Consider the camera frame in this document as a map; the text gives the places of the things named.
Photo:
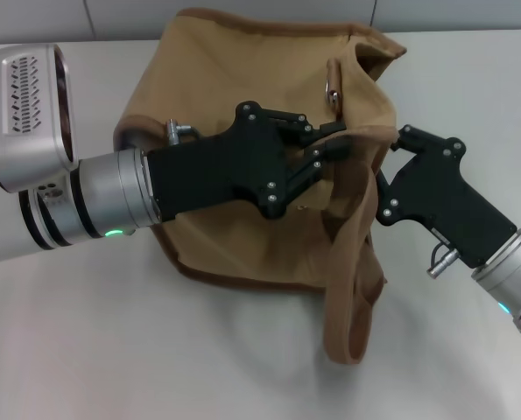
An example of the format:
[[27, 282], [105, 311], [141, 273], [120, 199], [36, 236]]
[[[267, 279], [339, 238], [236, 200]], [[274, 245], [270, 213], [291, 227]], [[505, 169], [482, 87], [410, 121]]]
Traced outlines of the silver metal zipper pull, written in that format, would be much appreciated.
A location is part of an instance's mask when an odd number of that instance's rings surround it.
[[325, 99], [329, 106], [339, 108], [342, 102], [341, 73], [329, 72], [325, 84]]

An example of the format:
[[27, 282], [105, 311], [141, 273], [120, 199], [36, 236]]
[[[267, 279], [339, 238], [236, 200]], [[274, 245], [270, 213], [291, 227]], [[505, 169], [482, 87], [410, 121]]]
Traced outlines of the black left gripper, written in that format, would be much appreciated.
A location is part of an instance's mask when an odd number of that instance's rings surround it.
[[289, 167], [284, 145], [311, 145], [346, 128], [344, 121], [316, 128], [305, 114], [244, 102], [225, 131], [147, 154], [160, 215], [173, 219], [185, 212], [245, 200], [266, 219], [280, 218], [295, 199], [321, 180], [325, 162], [350, 155], [350, 140], [333, 138], [306, 148], [303, 158]]

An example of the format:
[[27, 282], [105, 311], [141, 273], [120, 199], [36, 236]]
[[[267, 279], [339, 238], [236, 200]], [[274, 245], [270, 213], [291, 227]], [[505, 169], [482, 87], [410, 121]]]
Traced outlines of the khaki canvas food bag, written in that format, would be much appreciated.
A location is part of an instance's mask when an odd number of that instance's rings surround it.
[[[356, 364], [365, 353], [374, 303], [384, 286], [370, 227], [376, 174], [398, 137], [395, 109], [377, 86], [405, 49], [357, 23], [254, 21], [223, 11], [181, 10], [165, 28], [115, 133], [117, 149], [140, 129], [149, 151], [167, 143], [174, 119], [211, 136], [232, 123], [240, 102], [305, 114], [313, 124], [342, 119], [351, 155], [323, 168], [321, 180], [278, 220], [234, 201], [178, 215], [153, 228], [186, 277], [224, 287], [320, 291], [327, 356]], [[342, 102], [329, 106], [329, 72], [341, 73]]]

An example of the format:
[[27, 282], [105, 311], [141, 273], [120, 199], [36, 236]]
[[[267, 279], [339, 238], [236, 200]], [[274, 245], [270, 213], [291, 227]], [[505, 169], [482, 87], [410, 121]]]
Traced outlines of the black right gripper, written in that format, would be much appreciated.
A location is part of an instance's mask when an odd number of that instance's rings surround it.
[[389, 183], [376, 174], [377, 220], [384, 226], [416, 221], [432, 232], [470, 268], [487, 262], [517, 232], [517, 226], [461, 175], [466, 145], [409, 124], [391, 145], [414, 154]]

